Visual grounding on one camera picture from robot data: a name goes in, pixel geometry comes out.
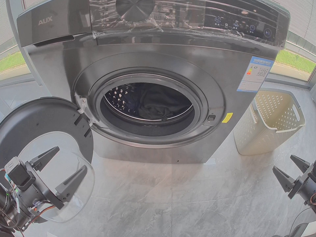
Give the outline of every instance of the aux logo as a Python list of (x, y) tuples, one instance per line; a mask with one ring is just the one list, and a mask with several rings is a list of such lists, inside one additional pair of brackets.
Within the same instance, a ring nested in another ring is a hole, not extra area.
[(39, 25), (46, 24), (46, 23), (49, 22), (49, 21), (53, 21), (52, 17), (53, 17), (53, 16), (50, 16), (50, 17), (48, 17), (48, 18), (45, 18), (45, 19), (43, 19), (43, 20), (40, 20), (40, 21), (39, 21)]

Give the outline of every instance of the yellow warning sticker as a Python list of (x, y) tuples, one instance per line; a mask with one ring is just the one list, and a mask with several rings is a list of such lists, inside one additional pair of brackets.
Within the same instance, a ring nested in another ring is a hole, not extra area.
[(230, 118), (232, 117), (233, 113), (227, 113), (226, 117), (224, 118), (224, 120), (222, 121), (222, 123), (227, 123)]

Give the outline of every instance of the door hinge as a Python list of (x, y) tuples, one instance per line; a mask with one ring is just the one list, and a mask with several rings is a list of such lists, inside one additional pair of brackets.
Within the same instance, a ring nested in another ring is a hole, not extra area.
[(80, 98), (77, 97), (77, 103), (80, 107), (78, 112), (80, 114), (85, 114), (87, 118), (89, 119), (89, 125), (92, 126), (93, 124), (99, 124), (99, 120), (95, 118), (95, 116), (91, 113), (89, 106), (88, 106), (88, 101), (86, 98)]

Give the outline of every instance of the road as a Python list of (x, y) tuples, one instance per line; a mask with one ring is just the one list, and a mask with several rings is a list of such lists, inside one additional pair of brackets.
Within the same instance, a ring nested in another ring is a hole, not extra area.
[(28, 67), (24, 64), (19, 67), (11, 68), (11, 69), (6, 69), (5, 71), (0, 72), (0, 81), (9, 79), (12, 77), (17, 77), (25, 74), (29, 74), (30, 70)]
[(271, 72), (276, 73), (276, 74), (289, 76), (289, 77), (294, 77), (294, 78), (301, 79), (304, 81), (307, 81), (309, 76), (310, 76), (310, 74), (307, 72), (304, 72), (304, 71), (298, 70), (298, 69), (294, 69), (290, 66), (287, 66), (285, 64), (278, 63), (278, 62), (274, 63), (274, 65), (271, 69)]

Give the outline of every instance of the qr code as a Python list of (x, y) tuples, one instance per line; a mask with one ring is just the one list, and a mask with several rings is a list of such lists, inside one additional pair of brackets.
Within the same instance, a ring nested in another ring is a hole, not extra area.
[(268, 71), (269, 71), (268, 68), (259, 68), (257, 76), (258, 77), (265, 77), (267, 75)]

